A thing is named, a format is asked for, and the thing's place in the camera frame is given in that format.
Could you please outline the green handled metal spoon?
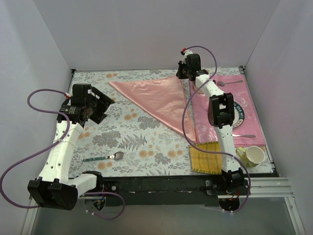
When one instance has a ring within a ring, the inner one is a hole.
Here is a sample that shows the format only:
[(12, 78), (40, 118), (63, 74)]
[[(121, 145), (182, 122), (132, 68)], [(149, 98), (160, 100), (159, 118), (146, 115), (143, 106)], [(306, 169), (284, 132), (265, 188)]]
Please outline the green handled metal spoon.
[(114, 153), (113, 155), (109, 155), (106, 157), (93, 157), (93, 158), (83, 159), (83, 162), (92, 162), (92, 161), (99, 161), (99, 160), (106, 160), (106, 159), (118, 161), (122, 159), (123, 157), (124, 157), (124, 153), (119, 151), (119, 152)]

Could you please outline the peach satin napkin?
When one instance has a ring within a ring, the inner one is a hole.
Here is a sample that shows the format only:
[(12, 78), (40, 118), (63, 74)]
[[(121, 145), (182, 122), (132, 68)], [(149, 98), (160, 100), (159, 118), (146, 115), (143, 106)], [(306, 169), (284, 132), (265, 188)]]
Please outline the peach satin napkin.
[(196, 131), (186, 107), (186, 96), (182, 82), (176, 77), (155, 80), (109, 83), (125, 98), (149, 115), (193, 142), (197, 142)]

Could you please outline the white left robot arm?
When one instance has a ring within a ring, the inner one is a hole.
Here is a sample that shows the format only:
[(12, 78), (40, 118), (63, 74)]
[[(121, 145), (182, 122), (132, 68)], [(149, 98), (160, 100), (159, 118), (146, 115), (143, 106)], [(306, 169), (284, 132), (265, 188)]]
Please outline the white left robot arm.
[(114, 101), (90, 84), (74, 84), (58, 112), (54, 146), (39, 176), (29, 181), (27, 190), (39, 207), (72, 210), (79, 196), (94, 196), (104, 190), (102, 174), (84, 171), (69, 177), (70, 162), (84, 125), (88, 120), (100, 124)]

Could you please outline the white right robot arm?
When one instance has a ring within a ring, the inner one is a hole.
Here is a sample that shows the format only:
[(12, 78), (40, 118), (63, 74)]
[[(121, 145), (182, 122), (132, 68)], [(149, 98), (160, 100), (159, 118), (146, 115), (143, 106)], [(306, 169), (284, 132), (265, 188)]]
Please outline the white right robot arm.
[(203, 153), (221, 155), (222, 176), (215, 185), (217, 190), (231, 195), (245, 183), (240, 161), (236, 157), (232, 136), (232, 125), (235, 118), (233, 95), (222, 91), (216, 85), (213, 77), (216, 75), (217, 69), (210, 75), (207, 70), (201, 68), (201, 58), (191, 51), (192, 48), (184, 48), (180, 52), (183, 59), (179, 61), (177, 76), (179, 79), (189, 79), (197, 87), (194, 93), (190, 95), (191, 98), (198, 91), (201, 91), (208, 99), (207, 118), (216, 132), (220, 151), (204, 150)]

